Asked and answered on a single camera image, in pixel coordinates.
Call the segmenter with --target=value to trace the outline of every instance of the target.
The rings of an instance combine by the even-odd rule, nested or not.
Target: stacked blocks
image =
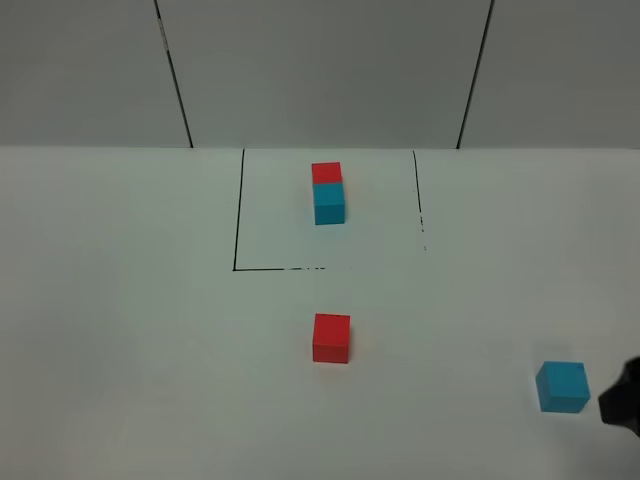
[[[536,385],[543,412],[578,413],[591,398],[582,363],[544,362]]]
[[[340,163],[314,163],[311,165],[311,176],[316,225],[344,223],[344,185]]]
[[[313,326],[313,361],[349,363],[351,317],[316,313]]]

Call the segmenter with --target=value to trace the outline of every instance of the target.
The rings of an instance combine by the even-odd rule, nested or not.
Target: white surface
[[[495,3],[464,147],[639,147],[640,3]]]
[[[415,193],[407,152],[331,153]],[[419,151],[421,241],[302,272],[231,271],[240,158],[0,150],[3,478],[637,478],[638,439],[595,398],[543,415],[534,375],[583,361],[595,397],[638,353],[640,153]],[[311,362],[317,311],[352,315],[349,365]]]
[[[164,0],[196,146],[453,148],[489,0]]]
[[[344,225],[315,225],[311,164],[339,161]],[[246,150],[238,269],[368,270],[424,248],[411,150]]]
[[[5,2],[0,65],[0,144],[188,144],[152,0]]]

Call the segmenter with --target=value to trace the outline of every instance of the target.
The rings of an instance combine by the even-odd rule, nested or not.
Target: black line
[[[184,129],[187,132],[187,138],[189,139],[189,148],[193,148],[193,140],[191,139],[191,130],[189,129],[189,122],[187,122],[187,113],[184,110],[184,103],[182,102],[182,94],[180,93],[180,87],[178,86],[178,77],[176,76],[176,69],[173,66],[173,59],[171,58],[171,52],[169,51],[169,42],[167,40],[167,33],[164,30],[162,23],[162,15],[160,15],[160,7],[158,6],[158,0],[153,0],[153,4],[156,7],[156,15],[158,16],[158,25],[160,26],[160,34],[162,35],[162,41],[164,42],[164,50],[167,54],[167,60],[169,61],[169,68],[171,69],[171,76],[173,77],[173,86],[176,89],[176,95],[178,96],[178,104],[180,105],[180,112],[182,113],[182,121],[184,122]]]
[[[291,268],[236,268],[234,272],[301,272],[303,270],[324,270],[325,267],[291,267]]]
[[[234,272],[284,272],[286,268],[237,268]]]
[[[413,168],[416,171],[416,192],[418,192],[418,210],[420,211],[420,230],[424,233],[424,220],[422,219],[422,201],[420,200],[420,181],[418,180],[418,160],[416,160],[416,151],[413,151]]]
[[[233,253],[233,271],[246,271],[238,270],[236,268],[236,262],[238,260],[238,236],[240,234],[240,210],[242,209],[242,179],[244,178],[244,148],[242,149],[242,161],[240,162],[240,193],[238,193],[238,220],[236,222],[236,249]]]
[[[482,33],[482,41],[480,42],[480,51],[478,52],[478,59],[476,60],[476,68],[473,72],[473,80],[471,80],[471,88],[469,89],[469,97],[467,98],[467,106],[464,109],[464,117],[462,118],[462,126],[460,127],[460,134],[458,135],[458,144],[456,149],[460,150],[462,144],[462,135],[464,129],[467,126],[467,116],[469,115],[469,107],[471,106],[471,99],[473,92],[476,89],[476,80],[478,79],[478,71],[480,70],[480,63],[482,62],[482,55],[484,54],[484,44],[487,41],[487,32],[489,31],[489,25],[491,24],[491,16],[493,15],[493,4],[495,0],[491,0],[489,4],[489,12],[487,13],[487,21],[484,24],[484,32]]]
[[[413,151],[413,168],[416,170],[416,190],[418,192],[418,210],[422,214],[422,202],[420,201],[420,182],[418,182],[418,161],[416,160],[416,151]]]

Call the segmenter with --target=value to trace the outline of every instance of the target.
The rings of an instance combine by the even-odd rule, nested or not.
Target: blue cube
[[[536,385],[543,412],[578,413],[591,398],[582,363],[544,362]]]
[[[344,223],[345,202],[342,183],[319,183],[313,186],[316,225]]]

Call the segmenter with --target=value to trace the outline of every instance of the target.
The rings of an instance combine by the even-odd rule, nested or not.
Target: white table
[[[640,152],[415,153],[0,149],[2,478],[637,478],[596,397],[640,352]]]

